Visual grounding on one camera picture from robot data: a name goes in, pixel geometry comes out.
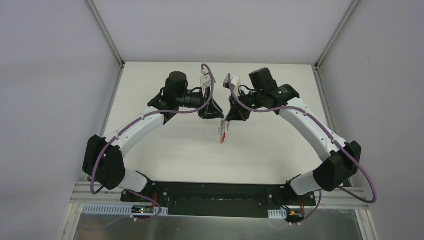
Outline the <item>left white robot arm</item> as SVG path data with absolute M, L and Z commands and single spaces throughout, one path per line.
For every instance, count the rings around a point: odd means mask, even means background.
M 149 178 L 126 169 L 125 156 L 143 138 L 177 114 L 197 113 L 204 120 L 222 119 L 223 111 L 213 99 L 214 84 L 215 79 L 207 69 L 201 70 L 200 86 L 193 89 L 188 88 L 185 73 L 171 72 L 165 86 L 134 120 L 107 136 L 93 135 L 88 140 L 83 172 L 102 189 L 128 189 L 140 202 L 149 201 L 153 195 Z

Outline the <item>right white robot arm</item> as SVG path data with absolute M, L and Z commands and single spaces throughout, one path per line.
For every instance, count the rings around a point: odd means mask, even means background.
M 291 124 L 312 146 L 322 161 L 314 170 L 289 180 L 284 185 L 284 200 L 296 205 L 304 195 L 317 190 L 331 192 L 355 175 L 361 146 L 346 142 L 324 126 L 310 111 L 300 94 L 289 84 L 278 85 L 266 67 L 249 74 L 253 90 L 240 90 L 240 80 L 230 74 L 223 86 L 231 90 L 230 113 L 236 121 L 246 121 L 251 112 L 274 112 Z

